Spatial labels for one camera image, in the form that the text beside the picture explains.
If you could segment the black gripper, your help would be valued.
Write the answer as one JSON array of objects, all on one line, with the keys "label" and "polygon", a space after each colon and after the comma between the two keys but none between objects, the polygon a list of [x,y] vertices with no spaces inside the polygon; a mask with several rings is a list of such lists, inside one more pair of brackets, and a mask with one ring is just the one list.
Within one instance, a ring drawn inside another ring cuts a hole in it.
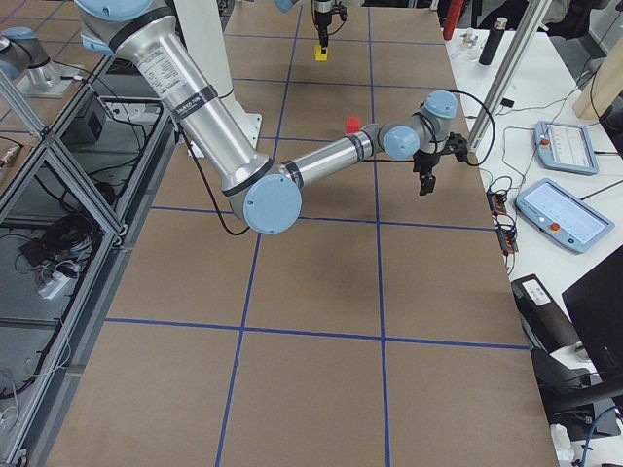
[{"label": "black gripper", "polygon": [[426,196],[434,191],[436,177],[433,175],[433,168],[439,163],[440,156],[435,153],[427,153],[418,150],[413,155],[414,169],[413,171],[419,175],[420,179],[420,196]]},{"label": "black gripper", "polygon": [[318,40],[320,46],[320,53],[327,54],[329,44],[328,27],[332,22],[332,12],[320,12],[318,10],[312,11],[313,24],[318,33]]}]

